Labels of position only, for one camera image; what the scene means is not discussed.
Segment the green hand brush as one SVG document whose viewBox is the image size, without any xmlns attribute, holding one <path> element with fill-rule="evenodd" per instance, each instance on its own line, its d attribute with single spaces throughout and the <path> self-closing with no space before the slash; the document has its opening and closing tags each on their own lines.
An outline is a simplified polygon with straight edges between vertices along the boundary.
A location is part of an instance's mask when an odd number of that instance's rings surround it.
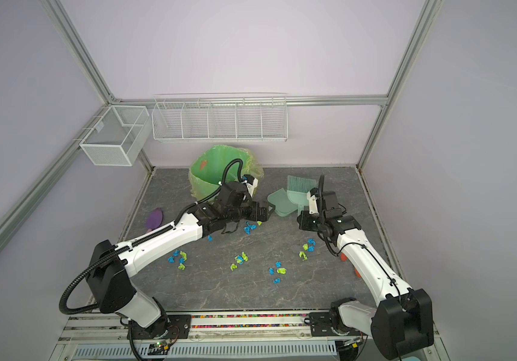
<svg viewBox="0 0 517 361">
<path fill-rule="evenodd" d="M 293 175 L 287 177 L 287 197 L 297 207 L 297 213 L 300 214 L 305 208 L 308 208 L 309 197 L 307 194 L 317 186 L 318 182 L 313 179 Z"/>
</svg>

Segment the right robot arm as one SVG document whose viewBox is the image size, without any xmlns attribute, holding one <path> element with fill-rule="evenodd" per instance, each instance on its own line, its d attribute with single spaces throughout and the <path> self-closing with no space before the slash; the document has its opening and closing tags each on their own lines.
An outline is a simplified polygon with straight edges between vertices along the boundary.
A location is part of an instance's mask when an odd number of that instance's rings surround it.
<svg viewBox="0 0 517 361">
<path fill-rule="evenodd" d="M 362 226 L 340 205 L 335 192 L 324 188 L 321 177 L 308 194 L 309 208 L 297 217 L 300 230 L 317 234 L 329 252 L 345 256 L 373 296 L 367 306 L 354 298 L 333 302 L 329 309 L 332 330 L 346 335 L 357 330 L 370 336 L 387 360 L 434 344 L 432 300 L 414 289 L 380 256 Z"/>
</svg>

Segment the green dustpan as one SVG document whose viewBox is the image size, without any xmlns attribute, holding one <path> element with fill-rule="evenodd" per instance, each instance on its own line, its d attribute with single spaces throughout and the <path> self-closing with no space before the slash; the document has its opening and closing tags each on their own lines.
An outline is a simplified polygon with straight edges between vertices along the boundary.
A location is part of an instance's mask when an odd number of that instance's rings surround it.
<svg viewBox="0 0 517 361">
<path fill-rule="evenodd" d="M 267 196 L 267 201 L 275 207 L 274 213 L 281 218 L 288 217 L 298 210 L 298 206 L 291 202 L 287 190 L 283 188 L 270 193 Z"/>
</svg>

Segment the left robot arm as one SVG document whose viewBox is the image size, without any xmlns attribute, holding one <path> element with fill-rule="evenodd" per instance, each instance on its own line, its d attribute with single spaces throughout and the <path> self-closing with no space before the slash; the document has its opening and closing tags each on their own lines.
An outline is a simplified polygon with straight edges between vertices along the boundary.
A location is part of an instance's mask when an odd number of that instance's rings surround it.
<svg viewBox="0 0 517 361">
<path fill-rule="evenodd" d="M 58 305 L 60 312 L 72 315 L 99 310 L 126 317 L 143 329 L 165 327 L 167 316 L 162 306 L 139 290 L 131 279 L 183 245 L 223 231 L 228 224 L 268 221 L 276 209 L 270 202 L 254 200 L 256 177 L 238 169 L 234 180 L 227 179 L 234 165 L 242 167 L 243 161 L 229 162 L 219 186 L 210 195 L 184 207 L 174 221 L 128 242 L 100 242 L 89 266 L 64 290 Z"/>
</svg>

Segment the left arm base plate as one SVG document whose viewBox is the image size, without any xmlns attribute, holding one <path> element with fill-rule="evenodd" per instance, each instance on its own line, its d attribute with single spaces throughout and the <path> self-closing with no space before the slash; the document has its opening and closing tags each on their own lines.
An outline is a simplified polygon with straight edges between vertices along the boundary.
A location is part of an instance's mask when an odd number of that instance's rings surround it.
<svg viewBox="0 0 517 361">
<path fill-rule="evenodd" d="M 170 314 L 162 317 L 162 321 L 156 321 L 153 325 L 143 328 L 134 320 L 128 321 L 133 339 L 184 339 L 188 337 L 191 329 L 191 314 Z"/>
</svg>

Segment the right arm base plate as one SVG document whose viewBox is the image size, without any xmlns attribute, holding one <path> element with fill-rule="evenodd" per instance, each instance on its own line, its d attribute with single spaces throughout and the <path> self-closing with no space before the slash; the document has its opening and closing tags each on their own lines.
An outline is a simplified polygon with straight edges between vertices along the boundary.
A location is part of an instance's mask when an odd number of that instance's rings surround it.
<svg viewBox="0 0 517 361">
<path fill-rule="evenodd" d="M 304 318 L 304 323 L 310 328 L 310 334 L 313 337 L 365 336 L 365 334 L 358 329 L 340 331 L 338 327 L 334 327 L 332 317 L 328 311 L 311 312 Z"/>
</svg>

